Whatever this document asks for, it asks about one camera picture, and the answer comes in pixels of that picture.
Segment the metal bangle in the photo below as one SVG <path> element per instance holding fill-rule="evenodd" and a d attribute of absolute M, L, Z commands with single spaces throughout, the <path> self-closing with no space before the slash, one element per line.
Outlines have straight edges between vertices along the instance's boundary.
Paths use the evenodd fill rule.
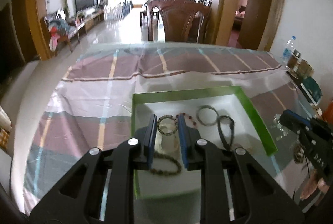
<path fill-rule="evenodd" d="M 216 120 L 212 123 L 206 123 L 206 122 L 203 122 L 200 117 L 199 117 L 199 112 L 203 109 L 210 109 L 212 111 L 214 111 L 216 113 Z M 213 126 L 217 123 L 217 118 L 219 117 L 219 113 L 217 112 L 217 110 L 215 108 L 213 108 L 212 106 L 201 106 L 199 107 L 199 109 L 197 110 L 196 112 L 196 119 L 204 126 Z"/>
<path fill-rule="evenodd" d="M 160 124 L 160 122 L 163 121 L 164 119 L 171 119 L 171 120 L 174 121 L 175 129 L 174 129 L 172 132 L 166 133 L 166 132 L 163 132 L 163 131 L 160 129 L 159 124 Z M 173 116 L 171 116 L 171 115 L 164 115 L 164 116 L 160 117 L 159 120 L 157 121 L 156 125 L 157 125 L 157 130 L 158 130 L 162 135 L 164 135 L 164 136 L 171 136 L 171 135 L 173 135 L 175 132 L 177 132 L 177 130 L 178 130 L 178 120 L 177 120 L 176 118 L 174 118 Z"/>

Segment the chair backrest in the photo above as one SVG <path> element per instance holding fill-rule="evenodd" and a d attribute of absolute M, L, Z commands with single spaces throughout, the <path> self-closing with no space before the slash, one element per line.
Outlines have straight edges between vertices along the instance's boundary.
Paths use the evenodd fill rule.
<path fill-rule="evenodd" d="M 46 27 L 49 27 L 49 24 L 50 24 L 51 21 L 60 20 L 60 19 L 66 20 L 65 11 L 64 11 L 63 8 L 60 8 L 57 11 L 46 15 L 44 17 L 44 22 L 46 24 Z"/>
<path fill-rule="evenodd" d="M 187 42 L 194 18 L 199 18 L 196 42 L 204 40 L 210 8 L 191 0 L 153 0 L 147 5 L 148 41 L 154 38 L 153 8 L 159 9 L 165 41 Z"/>

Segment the water bottle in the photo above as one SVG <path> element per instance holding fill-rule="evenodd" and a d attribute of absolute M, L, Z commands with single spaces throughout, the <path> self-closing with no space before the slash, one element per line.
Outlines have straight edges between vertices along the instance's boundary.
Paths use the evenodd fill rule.
<path fill-rule="evenodd" d="M 284 51 L 283 51 L 283 54 L 282 54 L 282 60 L 284 62 L 284 64 L 287 64 L 290 56 L 291 56 L 291 52 L 294 48 L 294 42 L 296 40 L 296 37 L 295 36 L 292 36 L 291 37 L 291 40 L 289 40 L 284 48 Z"/>

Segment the black strap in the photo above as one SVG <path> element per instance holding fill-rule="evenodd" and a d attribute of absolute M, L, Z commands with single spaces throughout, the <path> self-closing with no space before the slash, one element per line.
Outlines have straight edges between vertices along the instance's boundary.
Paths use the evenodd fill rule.
<path fill-rule="evenodd" d="M 225 140 L 225 137 L 224 137 L 222 129 L 221 129 L 221 120 L 222 119 L 228 119 L 230 121 L 230 124 L 229 124 L 230 131 L 231 131 L 230 144 L 228 144 L 227 141 Z M 229 117 L 229 116 L 219 116 L 217 118 L 217 128 L 219 130 L 219 136 L 220 136 L 220 139 L 222 141 L 222 144 L 223 144 L 224 148 L 226 150 L 230 151 L 232 143 L 234 141 L 234 128 L 235 128 L 235 122 L 234 122 L 234 120 L 231 117 Z"/>

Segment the table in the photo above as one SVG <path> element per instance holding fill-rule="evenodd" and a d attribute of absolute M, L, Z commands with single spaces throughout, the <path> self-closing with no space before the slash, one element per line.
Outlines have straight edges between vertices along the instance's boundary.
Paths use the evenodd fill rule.
<path fill-rule="evenodd" d="M 281 135 L 273 128 L 275 114 L 284 109 L 305 117 L 314 114 L 266 52 L 190 43 L 92 45 L 62 78 L 40 120 L 25 173 L 27 213 L 91 147 L 108 150 L 129 139 L 133 93 L 228 85 L 242 86 L 274 140 Z M 306 164 L 293 160 L 296 139 L 290 133 L 276 141 L 274 156 L 254 157 L 306 210 L 308 201 L 299 201 L 299 195 L 308 172 Z M 199 214 L 198 191 L 134 200 L 136 223 L 195 224 Z"/>

